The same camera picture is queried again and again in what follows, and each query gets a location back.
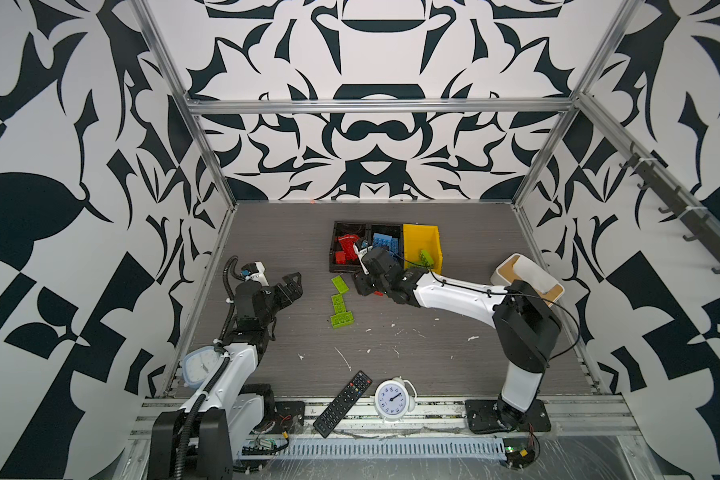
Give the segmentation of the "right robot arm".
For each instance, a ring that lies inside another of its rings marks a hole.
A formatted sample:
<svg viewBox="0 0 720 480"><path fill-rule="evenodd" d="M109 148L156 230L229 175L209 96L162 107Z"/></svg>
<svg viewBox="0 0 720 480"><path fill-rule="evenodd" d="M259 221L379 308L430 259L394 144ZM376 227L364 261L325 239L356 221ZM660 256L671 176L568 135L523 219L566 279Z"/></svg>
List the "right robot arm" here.
<svg viewBox="0 0 720 480"><path fill-rule="evenodd" d="M361 295L379 292L400 305L444 310L494 328L508 360L498 409L516 418L530 409L553 358L562 322L528 282L481 285L423 267L405 269L384 248L368 247L356 255L361 271L354 281Z"/></svg>

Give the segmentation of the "white box wooden lid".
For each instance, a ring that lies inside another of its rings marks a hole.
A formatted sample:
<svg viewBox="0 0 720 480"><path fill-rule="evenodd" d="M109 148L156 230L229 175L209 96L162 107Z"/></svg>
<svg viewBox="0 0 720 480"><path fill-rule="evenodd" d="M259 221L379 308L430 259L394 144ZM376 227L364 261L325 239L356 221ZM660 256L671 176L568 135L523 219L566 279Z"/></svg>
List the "white box wooden lid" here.
<svg viewBox="0 0 720 480"><path fill-rule="evenodd" d="M556 302L565 293L563 285L528 257L514 253L491 275L491 283L509 286L515 280L528 283L547 303Z"/></svg>

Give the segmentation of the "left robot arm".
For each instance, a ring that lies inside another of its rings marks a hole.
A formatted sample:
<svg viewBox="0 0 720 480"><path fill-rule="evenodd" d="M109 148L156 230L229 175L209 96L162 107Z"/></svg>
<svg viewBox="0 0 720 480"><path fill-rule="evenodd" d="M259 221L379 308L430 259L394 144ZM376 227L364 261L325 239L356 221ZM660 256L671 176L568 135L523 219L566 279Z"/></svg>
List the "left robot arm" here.
<svg viewBox="0 0 720 480"><path fill-rule="evenodd" d="M153 424L149 479L230 479L248 435L274 421L271 386L247 381L274 338L278 313L302 297L302 276L291 273L271 285L256 262L241 273L227 266L223 284L229 312L219 336L183 362L186 383L197 388Z"/></svg>

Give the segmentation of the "green lego brick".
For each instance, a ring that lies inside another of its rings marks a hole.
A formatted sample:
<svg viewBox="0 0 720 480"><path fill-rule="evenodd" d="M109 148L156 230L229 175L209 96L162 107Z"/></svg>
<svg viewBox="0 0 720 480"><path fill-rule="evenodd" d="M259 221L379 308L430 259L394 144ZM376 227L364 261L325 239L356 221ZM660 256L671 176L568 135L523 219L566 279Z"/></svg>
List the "green lego brick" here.
<svg viewBox="0 0 720 480"><path fill-rule="evenodd" d="M344 297L342 294L332 295L331 301L332 301L332 306L333 306L335 315L346 312L346 306L345 306Z"/></svg>
<svg viewBox="0 0 720 480"><path fill-rule="evenodd" d="M334 314L330 317L334 329L350 326L354 323L354 315L350 311Z"/></svg>

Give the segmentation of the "left black storage bin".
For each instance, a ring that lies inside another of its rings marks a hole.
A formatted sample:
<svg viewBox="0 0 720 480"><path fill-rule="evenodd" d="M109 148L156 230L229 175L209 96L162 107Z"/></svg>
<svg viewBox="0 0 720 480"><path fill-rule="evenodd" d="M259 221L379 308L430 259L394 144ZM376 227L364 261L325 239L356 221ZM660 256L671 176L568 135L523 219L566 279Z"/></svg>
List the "left black storage bin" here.
<svg viewBox="0 0 720 480"><path fill-rule="evenodd" d="M362 270L355 244L370 238L370 224L335 221L328 260L331 273L356 273Z"/></svg>

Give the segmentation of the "white alarm clock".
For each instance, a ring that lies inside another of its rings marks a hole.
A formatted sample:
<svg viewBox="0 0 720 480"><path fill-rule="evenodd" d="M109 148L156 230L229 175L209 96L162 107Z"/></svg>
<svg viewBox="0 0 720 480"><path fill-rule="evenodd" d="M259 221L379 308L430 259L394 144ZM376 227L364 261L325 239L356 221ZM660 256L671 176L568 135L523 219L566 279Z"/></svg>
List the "white alarm clock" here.
<svg viewBox="0 0 720 480"><path fill-rule="evenodd" d="M374 392L374 407L384 422L398 422L411 413L418 393L413 384L402 377L383 381Z"/></svg>

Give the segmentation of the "wall hook rail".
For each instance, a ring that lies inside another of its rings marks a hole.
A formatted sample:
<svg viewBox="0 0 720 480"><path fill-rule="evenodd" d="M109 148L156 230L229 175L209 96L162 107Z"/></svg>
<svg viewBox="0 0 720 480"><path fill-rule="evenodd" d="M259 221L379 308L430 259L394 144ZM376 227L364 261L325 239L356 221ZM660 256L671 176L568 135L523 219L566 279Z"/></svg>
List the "wall hook rail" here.
<svg viewBox="0 0 720 480"><path fill-rule="evenodd" d="M640 182L639 197L651 192L661 202L660 214L681 222L686 242L698 242L718 262L711 271L720 275L720 220L677 180L661 162L641 151L635 141L629 142L629 158L621 170L631 170Z"/></svg>

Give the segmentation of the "green lego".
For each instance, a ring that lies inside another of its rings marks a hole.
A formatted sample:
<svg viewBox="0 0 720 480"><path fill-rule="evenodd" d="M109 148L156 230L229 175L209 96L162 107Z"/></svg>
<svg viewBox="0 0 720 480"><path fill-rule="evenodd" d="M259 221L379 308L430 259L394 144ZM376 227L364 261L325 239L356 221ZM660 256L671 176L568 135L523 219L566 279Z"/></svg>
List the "green lego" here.
<svg viewBox="0 0 720 480"><path fill-rule="evenodd" d="M429 251L426 249L421 249L419 251L419 259L420 259L420 264L425 268L431 269L435 266L434 258L429 253Z"/></svg>

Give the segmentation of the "green lego plate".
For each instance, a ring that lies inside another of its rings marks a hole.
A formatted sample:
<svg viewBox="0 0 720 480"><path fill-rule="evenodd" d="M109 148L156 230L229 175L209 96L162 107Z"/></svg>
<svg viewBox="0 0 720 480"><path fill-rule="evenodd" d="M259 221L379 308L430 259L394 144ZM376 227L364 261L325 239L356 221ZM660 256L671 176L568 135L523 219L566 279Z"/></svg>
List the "green lego plate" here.
<svg viewBox="0 0 720 480"><path fill-rule="evenodd" d="M347 283L341 276L333 277L331 279L331 282L340 295L343 295L349 291L349 287L348 287Z"/></svg>

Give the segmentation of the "red lego arch piece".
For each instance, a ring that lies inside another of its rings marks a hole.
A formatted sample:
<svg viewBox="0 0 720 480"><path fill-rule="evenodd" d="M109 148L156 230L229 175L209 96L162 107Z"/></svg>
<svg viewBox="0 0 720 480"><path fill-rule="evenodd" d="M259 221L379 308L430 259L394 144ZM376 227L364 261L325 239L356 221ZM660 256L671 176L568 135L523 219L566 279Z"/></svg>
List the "red lego arch piece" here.
<svg viewBox="0 0 720 480"><path fill-rule="evenodd" d="M356 245L359 240L360 237L356 234L345 234L337 238L341 251L343 251L346 255L345 264L356 262L358 260Z"/></svg>

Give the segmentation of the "yellow storage bin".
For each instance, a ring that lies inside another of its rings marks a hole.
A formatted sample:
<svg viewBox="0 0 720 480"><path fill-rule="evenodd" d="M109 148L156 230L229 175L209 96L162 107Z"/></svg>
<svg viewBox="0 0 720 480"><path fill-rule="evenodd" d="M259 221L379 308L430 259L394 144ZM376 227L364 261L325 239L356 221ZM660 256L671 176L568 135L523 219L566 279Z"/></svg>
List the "yellow storage bin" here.
<svg viewBox="0 0 720 480"><path fill-rule="evenodd" d="M435 273L441 275L443 268L443 252L440 241L440 231L435 225L403 225L404 245L404 266L406 268L421 266L419 251L426 249L435 260L435 266L431 268Z"/></svg>

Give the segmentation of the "black remote control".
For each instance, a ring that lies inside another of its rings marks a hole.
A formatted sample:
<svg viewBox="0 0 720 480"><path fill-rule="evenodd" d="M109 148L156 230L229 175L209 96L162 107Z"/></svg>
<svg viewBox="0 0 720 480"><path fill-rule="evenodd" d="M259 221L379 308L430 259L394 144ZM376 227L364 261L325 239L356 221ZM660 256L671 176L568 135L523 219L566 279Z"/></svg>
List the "black remote control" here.
<svg viewBox="0 0 720 480"><path fill-rule="evenodd" d="M372 383L368 375L362 370L358 371L313 422L315 431L322 438L327 438Z"/></svg>

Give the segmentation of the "middle black storage bin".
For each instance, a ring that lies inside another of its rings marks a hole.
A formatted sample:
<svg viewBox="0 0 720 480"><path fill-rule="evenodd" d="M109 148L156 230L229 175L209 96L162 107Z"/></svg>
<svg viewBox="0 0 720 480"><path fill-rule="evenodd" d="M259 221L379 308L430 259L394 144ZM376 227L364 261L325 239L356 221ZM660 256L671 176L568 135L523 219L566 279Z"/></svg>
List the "middle black storage bin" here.
<svg viewBox="0 0 720 480"><path fill-rule="evenodd" d="M402 224L371 224L368 235L372 247L389 251L398 263L403 264L404 245Z"/></svg>

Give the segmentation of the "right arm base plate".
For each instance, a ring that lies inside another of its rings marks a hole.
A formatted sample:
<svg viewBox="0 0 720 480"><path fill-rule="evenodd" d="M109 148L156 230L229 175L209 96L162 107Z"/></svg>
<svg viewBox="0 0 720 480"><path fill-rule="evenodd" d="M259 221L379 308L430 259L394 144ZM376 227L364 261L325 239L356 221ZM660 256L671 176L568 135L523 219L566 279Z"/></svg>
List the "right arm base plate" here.
<svg viewBox="0 0 720 480"><path fill-rule="evenodd" d="M545 404L534 399L520 412L503 399L468 399L464 402L468 429L474 434L550 432L552 425Z"/></svg>

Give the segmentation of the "black storage bin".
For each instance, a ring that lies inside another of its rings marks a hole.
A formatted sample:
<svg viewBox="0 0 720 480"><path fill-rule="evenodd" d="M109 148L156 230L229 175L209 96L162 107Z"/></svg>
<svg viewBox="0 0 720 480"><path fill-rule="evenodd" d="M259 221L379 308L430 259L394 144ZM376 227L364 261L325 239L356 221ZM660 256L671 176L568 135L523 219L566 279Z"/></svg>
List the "black storage bin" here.
<svg viewBox="0 0 720 480"><path fill-rule="evenodd" d="M355 244L370 238L370 224L335 221L328 260L331 273L356 273L362 270Z"/></svg>
<svg viewBox="0 0 720 480"><path fill-rule="evenodd" d="M398 263L403 264L404 245L402 224L371 224L368 235L372 247L389 251Z"/></svg>

